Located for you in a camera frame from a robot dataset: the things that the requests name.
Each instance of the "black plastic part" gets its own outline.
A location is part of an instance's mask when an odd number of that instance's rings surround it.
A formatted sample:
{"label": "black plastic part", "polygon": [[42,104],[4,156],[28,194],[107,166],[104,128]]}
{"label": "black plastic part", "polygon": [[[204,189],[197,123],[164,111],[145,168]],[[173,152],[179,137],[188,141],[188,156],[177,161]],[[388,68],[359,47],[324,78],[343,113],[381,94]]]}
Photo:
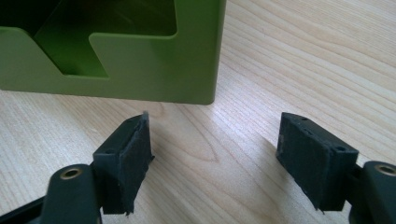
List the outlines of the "black plastic part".
{"label": "black plastic part", "polygon": [[359,151],[310,119],[282,113],[276,157],[316,209],[341,211]]}
{"label": "black plastic part", "polygon": [[372,224],[373,216],[368,206],[361,182],[362,169],[355,165],[351,173],[346,175],[346,200],[352,205],[349,213],[351,224]]}
{"label": "black plastic part", "polygon": [[147,113],[125,120],[93,153],[93,170],[103,186],[104,214],[134,211],[134,199],[153,158]]}
{"label": "black plastic part", "polygon": [[375,223],[396,223],[396,166],[368,161],[361,182]]}
{"label": "black plastic part", "polygon": [[44,197],[34,200],[0,217],[0,224],[39,223]]}
{"label": "black plastic part", "polygon": [[40,223],[102,223],[91,166],[71,165],[52,175]]}

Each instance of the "green box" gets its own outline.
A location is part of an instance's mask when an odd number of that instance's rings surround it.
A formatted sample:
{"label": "green box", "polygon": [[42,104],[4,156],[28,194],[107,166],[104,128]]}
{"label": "green box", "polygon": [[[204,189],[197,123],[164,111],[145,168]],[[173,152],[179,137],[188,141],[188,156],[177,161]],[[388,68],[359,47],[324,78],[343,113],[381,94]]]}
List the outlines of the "green box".
{"label": "green box", "polygon": [[215,98],[226,0],[4,0],[0,89]]}

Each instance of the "3d printed part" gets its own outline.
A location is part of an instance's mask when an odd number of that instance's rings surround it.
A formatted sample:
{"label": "3d printed part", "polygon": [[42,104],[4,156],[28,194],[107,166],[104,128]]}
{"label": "3d printed part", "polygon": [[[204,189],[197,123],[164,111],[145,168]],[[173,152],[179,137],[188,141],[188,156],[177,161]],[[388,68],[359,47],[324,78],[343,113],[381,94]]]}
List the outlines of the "3d printed part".
{"label": "3d printed part", "polygon": [[396,166],[367,161],[362,168],[361,183],[375,223],[396,223]]}
{"label": "3d printed part", "polygon": [[343,209],[345,177],[358,154],[310,119],[282,113],[276,157],[316,209]]}
{"label": "3d printed part", "polygon": [[49,181],[40,224],[98,223],[99,208],[91,167],[67,166]]}
{"label": "3d printed part", "polygon": [[152,160],[147,113],[125,120],[93,153],[105,214],[134,211],[134,199]]}

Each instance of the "wooden table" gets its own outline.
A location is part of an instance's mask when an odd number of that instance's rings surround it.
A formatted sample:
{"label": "wooden table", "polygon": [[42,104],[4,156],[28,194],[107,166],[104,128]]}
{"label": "wooden table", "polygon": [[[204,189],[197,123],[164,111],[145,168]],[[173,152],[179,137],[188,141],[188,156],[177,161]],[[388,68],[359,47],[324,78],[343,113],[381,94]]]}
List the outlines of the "wooden table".
{"label": "wooden table", "polygon": [[396,163],[394,1],[228,1],[217,97],[178,105],[0,91],[0,214],[147,110],[156,156],[129,217],[104,223],[347,223],[323,215],[276,160],[282,111],[369,160]]}

